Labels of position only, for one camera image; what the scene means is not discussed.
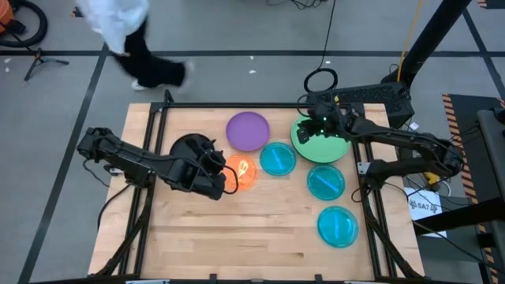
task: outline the black floor stripe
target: black floor stripe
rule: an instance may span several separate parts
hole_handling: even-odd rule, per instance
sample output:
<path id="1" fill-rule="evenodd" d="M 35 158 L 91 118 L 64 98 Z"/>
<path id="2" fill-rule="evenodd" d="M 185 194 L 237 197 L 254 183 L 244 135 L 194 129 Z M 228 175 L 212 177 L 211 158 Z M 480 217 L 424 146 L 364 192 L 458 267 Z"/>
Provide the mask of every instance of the black floor stripe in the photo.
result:
<path id="1" fill-rule="evenodd" d="M 102 50 L 100 51 L 100 57 L 96 63 L 95 71 L 93 72 L 92 78 L 88 85 L 88 90 L 84 96 L 83 102 L 80 106 L 79 114 L 77 115 L 77 120 L 73 126 L 72 134 L 70 135 L 69 143 L 66 146 L 65 154 L 63 156 L 62 163 L 54 180 L 53 188 L 49 195 L 49 200 L 47 201 L 46 207 L 42 214 L 42 218 L 37 228 L 35 237 L 32 242 L 32 246 L 28 252 L 28 256 L 24 262 L 23 270 L 19 277 L 18 283 L 25 284 L 30 282 L 32 277 L 33 269 L 35 268 L 37 258 L 40 254 L 40 249 L 44 243 L 44 238 L 46 237 L 47 230 L 51 224 L 51 219 L 54 214 L 54 209 L 62 192 L 63 183 L 65 182 L 66 174 L 69 171 L 70 162 L 72 161 L 73 153 L 75 152 L 77 142 L 79 140 L 80 132 L 84 126 L 84 120 L 88 114 L 89 106 L 91 105 L 93 95 L 95 94 L 96 85 L 100 78 L 100 74 L 105 64 L 105 59 L 107 58 L 107 46 L 104 44 Z"/>
<path id="2" fill-rule="evenodd" d="M 479 34 L 479 31 L 477 30 L 477 27 L 475 26 L 475 23 L 473 22 L 472 17 L 470 16 L 470 13 L 467 9 L 463 12 L 463 17 L 465 18 L 466 24 L 472 33 L 473 39 L 475 40 L 479 51 L 484 55 L 484 62 L 488 67 L 489 75 L 491 75 L 492 81 L 495 83 L 499 96 L 505 99 L 505 86 L 503 85 L 502 78 L 496 70 L 495 64 L 492 62 L 491 57 L 488 55 L 488 49 L 484 45 L 484 41 L 482 40 L 481 35 Z"/>
<path id="3" fill-rule="evenodd" d="M 45 50 L 46 56 L 100 56 L 100 50 Z M 167 57 L 215 57 L 215 56 L 322 56 L 322 50 L 156 50 L 156 56 Z M 0 56 L 30 56 L 34 53 L 28 50 L 0 50 Z M 328 50 L 327 56 L 334 57 L 399 57 L 401 51 L 387 50 Z M 484 57 L 481 51 L 435 51 L 431 57 L 437 58 L 467 58 Z M 503 58 L 505 52 L 493 51 L 490 57 Z"/>

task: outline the black pants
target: black pants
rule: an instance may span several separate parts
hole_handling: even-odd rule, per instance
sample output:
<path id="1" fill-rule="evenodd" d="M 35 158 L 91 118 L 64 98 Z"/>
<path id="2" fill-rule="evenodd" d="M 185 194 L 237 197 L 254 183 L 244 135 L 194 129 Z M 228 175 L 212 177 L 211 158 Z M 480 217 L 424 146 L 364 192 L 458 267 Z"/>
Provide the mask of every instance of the black pants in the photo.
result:
<path id="1" fill-rule="evenodd" d="M 116 61 L 132 77 L 138 79 L 139 85 L 154 88 L 160 84 L 181 86 L 185 76 L 184 64 L 157 58 L 151 54 L 145 42 L 146 20 L 138 30 L 128 35 L 125 41 L 125 52 L 130 56 L 114 55 Z"/>

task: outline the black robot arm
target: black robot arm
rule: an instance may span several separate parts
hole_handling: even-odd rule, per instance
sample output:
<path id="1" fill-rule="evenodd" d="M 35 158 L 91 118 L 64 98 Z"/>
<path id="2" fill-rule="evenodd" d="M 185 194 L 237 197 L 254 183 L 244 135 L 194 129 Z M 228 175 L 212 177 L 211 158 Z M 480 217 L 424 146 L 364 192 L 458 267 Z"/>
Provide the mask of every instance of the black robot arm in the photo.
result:
<path id="1" fill-rule="evenodd" d="M 77 151 L 96 163 L 106 160 L 125 173 L 128 183 L 148 187 L 155 174 L 172 189 L 196 192 L 219 200 L 224 192 L 226 160 L 213 141 L 187 140 L 190 155 L 156 155 L 128 144 L 110 129 L 89 128 Z"/>
<path id="2" fill-rule="evenodd" d="M 417 151 L 420 157 L 396 162 L 374 160 L 358 164 L 360 175 L 368 186 L 380 189 L 391 176 L 431 172 L 450 178 L 462 169 L 462 153 L 449 141 L 430 133 L 411 133 L 376 125 L 356 114 L 343 114 L 334 103 L 318 103 L 309 109 L 307 120 L 297 131 L 301 143 L 311 136 L 339 136 L 358 142 L 378 142 Z"/>

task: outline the wooden tabletop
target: wooden tabletop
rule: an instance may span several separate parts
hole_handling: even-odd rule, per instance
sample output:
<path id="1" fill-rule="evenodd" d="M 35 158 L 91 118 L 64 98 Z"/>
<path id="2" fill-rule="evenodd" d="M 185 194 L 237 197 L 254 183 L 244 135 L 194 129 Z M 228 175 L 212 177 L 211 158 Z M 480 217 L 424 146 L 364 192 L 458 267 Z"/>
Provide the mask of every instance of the wooden tabletop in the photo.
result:
<path id="1" fill-rule="evenodd" d="M 130 105 L 122 134 L 124 141 L 141 147 L 148 110 L 149 104 Z M 298 116 L 296 110 L 247 110 L 256 111 L 268 120 L 270 142 L 290 144 L 291 126 Z M 215 147 L 224 150 L 225 158 L 239 153 L 228 144 L 225 127 L 230 118 L 241 111 L 243 109 L 169 109 L 162 154 L 167 154 L 172 143 L 188 133 L 217 139 Z M 365 111 L 368 119 L 387 125 L 383 105 L 365 105 Z M 372 150 L 375 159 L 396 160 L 392 146 L 372 144 Z M 260 169 L 259 153 L 246 155 Z M 307 190 L 307 173 L 314 165 L 299 155 L 295 170 L 288 176 L 272 177 L 260 170 L 251 189 L 232 196 L 223 195 L 219 201 L 172 191 L 163 181 L 157 181 L 141 276 L 207 279 L 216 273 L 219 279 L 312 280 L 315 274 L 321 274 L 325 280 L 372 280 L 362 206 L 350 199 L 350 194 L 358 187 L 352 149 L 335 166 L 346 179 L 346 190 L 330 202 L 316 199 Z M 399 177 L 392 177 L 388 182 L 403 187 Z M 113 177 L 107 198 L 124 184 L 123 177 Z M 102 268 L 123 241 L 132 196 L 132 190 L 124 193 L 103 214 L 90 273 Z M 382 196 L 391 240 L 412 267 L 424 274 L 405 196 L 389 185 L 382 189 Z M 317 217 L 332 205 L 347 208 L 358 221 L 357 240 L 348 248 L 332 248 L 317 233 Z M 383 251 L 380 241 L 378 247 Z M 134 244 L 132 256 L 136 250 L 137 244 Z M 383 257 L 381 267 L 385 275 Z M 131 260 L 129 270 L 133 270 Z"/>

